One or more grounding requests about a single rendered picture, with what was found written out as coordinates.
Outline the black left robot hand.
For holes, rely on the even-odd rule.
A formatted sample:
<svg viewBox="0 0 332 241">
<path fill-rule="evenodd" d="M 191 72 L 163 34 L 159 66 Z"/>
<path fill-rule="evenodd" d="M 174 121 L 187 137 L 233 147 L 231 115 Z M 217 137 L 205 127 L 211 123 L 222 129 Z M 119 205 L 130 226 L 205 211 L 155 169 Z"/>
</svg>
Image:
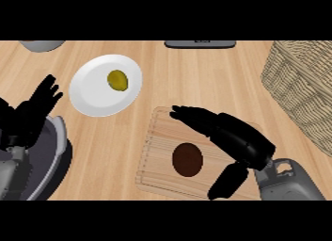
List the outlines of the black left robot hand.
<svg viewBox="0 0 332 241">
<path fill-rule="evenodd" d="M 62 93 L 48 74 L 40 82 L 31 98 L 17 107 L 0 98 L 0 150 L 14 146 L 29 149 L 37 142 L 45 117 L 54 108 Z"/>
</svg>

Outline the yellow-green fruit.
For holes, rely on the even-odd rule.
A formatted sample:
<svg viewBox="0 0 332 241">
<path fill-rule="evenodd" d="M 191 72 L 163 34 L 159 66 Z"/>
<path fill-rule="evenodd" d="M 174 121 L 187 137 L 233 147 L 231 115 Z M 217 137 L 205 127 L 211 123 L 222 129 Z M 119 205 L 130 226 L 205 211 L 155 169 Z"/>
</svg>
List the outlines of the yellow-green fruit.
<svg viewBox="0 0 332 241">
<path fill-rule="evenodd" d="M 128 88 L 128 78 L 119 70 L 109 72 L 106 82 L 110 88 L 116 91 L 124 91 Z"/>
</svg>

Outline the dark grey flat appliance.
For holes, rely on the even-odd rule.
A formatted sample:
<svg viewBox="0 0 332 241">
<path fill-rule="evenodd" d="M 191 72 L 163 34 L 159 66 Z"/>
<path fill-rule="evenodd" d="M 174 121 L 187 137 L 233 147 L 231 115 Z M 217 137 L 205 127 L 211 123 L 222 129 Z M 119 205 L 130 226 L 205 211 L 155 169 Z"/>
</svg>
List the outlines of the dark grey flat appliance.
<svg viewBox="0 0 332 241">
<path fill-rule="evenodd" d="M 231 48 L 236 44 L 234 40 L 165 40 L 163 44 L 168 48 L 178 49 L 224 49 Z"/>
</svg>

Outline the dark grey pan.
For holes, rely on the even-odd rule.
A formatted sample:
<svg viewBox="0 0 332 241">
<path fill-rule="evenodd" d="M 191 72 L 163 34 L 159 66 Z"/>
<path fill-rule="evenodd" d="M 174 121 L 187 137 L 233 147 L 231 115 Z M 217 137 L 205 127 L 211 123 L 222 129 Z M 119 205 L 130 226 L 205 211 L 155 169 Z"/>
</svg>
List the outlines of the dark grey pan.
<svg viewBox="0 0 332 241">
<path fill-rule="evenodd" d="M 45 201 L 59 187 L 72 159 L 62 117 L 45 118 L 35 145 L 26 150 L 26 154 L 31 172 L 25 190 L 17 200 L 0 201 Z M 10 159 L 10 153 L 0 150 L 0 161 Z"/>
</svg>

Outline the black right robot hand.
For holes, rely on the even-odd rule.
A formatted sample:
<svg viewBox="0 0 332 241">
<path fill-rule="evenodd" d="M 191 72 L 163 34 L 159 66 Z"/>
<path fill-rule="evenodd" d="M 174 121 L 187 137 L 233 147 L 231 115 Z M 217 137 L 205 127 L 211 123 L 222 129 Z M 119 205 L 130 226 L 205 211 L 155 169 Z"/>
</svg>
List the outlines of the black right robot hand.
<svg viewBox="0 0 332 241">
<path fill-rule="evenodd" d="M 274 145 L 243 121 L 227 113 L 215 114 L 193 106 L 172 106 L 169 117 L 181 121 L 233 158 L 206 191 L 206 198 L 228 198 L 249 175 L 249 169 L 262 170 L 268 165 Z"/>
</svg>

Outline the dark brown cupcake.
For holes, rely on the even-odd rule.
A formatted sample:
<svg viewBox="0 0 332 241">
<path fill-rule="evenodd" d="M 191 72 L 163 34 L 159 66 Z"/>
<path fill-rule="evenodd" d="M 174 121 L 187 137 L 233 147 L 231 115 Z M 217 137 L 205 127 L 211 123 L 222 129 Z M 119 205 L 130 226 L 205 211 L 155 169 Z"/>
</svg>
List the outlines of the dark brown cupcake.
<svg viewBox="0 0 332 241">
<path fill-rule="evenodd" d="M 181 143 L 172 151 L 172 167 L 183 177 L 194 176 L 202 169 L 202 152 L 194 144 Z"/>
</svg>

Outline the grey bowl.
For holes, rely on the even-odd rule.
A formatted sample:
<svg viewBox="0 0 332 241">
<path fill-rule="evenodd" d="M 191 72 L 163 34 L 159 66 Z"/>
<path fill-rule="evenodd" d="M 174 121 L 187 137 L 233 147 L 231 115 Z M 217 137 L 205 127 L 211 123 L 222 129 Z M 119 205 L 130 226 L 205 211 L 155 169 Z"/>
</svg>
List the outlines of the grey bowl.
<svg viewBox="0 0 332 241">
<path fill-rule="evenodd" d="M 54 50 L 63 44 L 63 40 L 22 40 L 19 43 L 31 52 L 42 53 Z"/>
</svg>

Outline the tan wicker basket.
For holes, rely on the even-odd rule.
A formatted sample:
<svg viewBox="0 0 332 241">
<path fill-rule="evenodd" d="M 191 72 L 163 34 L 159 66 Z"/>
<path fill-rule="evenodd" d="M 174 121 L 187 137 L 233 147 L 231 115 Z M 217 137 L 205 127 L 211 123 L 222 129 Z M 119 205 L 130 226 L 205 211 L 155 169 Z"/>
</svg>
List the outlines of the tan wicker basket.
<svg viewBox="0 0 332 241">
<path fill-rule="evenodd" d="M 261 83 L 298 129 L 332 157 L 332 40 L 276 40 Z"/>
</svg>

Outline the pale wooden cutting board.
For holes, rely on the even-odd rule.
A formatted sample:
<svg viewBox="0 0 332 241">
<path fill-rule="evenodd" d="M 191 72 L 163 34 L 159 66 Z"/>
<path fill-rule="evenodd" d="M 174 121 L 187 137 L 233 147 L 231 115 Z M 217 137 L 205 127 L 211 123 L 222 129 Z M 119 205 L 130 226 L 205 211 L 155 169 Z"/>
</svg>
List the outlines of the pale wooden cutting board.
<svg viewBox="0 0 332 241">
<path fill-rule="evenodd" d="M 206 191 L 225 166 L 234 162 L 208 138 L 169 117 L 171 108 L 153 110 L 134 182 L 140 190 L 180 200 L 206 200 Z M 172 152 L 181 143 L 202 153 L 202 168 L 183 177 L 172 166 Z"/>
</svg>

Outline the white round plate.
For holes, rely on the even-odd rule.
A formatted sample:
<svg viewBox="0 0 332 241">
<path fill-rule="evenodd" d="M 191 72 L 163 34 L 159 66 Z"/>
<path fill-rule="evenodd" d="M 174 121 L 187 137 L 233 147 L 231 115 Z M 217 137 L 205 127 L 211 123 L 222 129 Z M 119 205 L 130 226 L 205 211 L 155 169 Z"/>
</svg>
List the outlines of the white round plate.
<svg viewBox="0 0 332 241">
<path fill-rule="evenodd" d="M 128 80 L 124 91 L 106 81 L 112 71 L 121 71 Z M 73 108 L 90 117 L 104 117 L 122 111 L 141 89 L 141 71 L 137 63 L 122 55 L 103 55 L 88 60 L 75 72 L 68 96 Z"/>
</svg>

